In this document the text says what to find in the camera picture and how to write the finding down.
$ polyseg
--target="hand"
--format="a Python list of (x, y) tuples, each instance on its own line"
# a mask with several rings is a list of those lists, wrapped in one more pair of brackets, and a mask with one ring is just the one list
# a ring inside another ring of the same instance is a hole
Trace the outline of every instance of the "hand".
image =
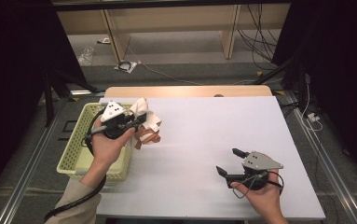
[[(100, 119), (94, 122), (94, 128), (102, 126)], [(134, 134), (135, 129), (128, 129), (117, 139), (107, 138), (103, 133), (96, 133), (92, 136), (94, 160), (80, 182), (93, 189), (102, 181), (109, 167), (117, 161), (121, 149), (126, 145)]]
[[(269, 173), (268, 180), (278, 183), (278, 176)], [(242, 194), (246, 194), (246, 198), (250, 201), (254, 210), (261, 215), (269, 224), (285, 224), (288, 223), (282, 215), (280, 207), (280, 188), (274, 185), (266, 184), (260, 190), (249, 190), (239, 182), (231, 183), (231, 187), (235, 188)]]

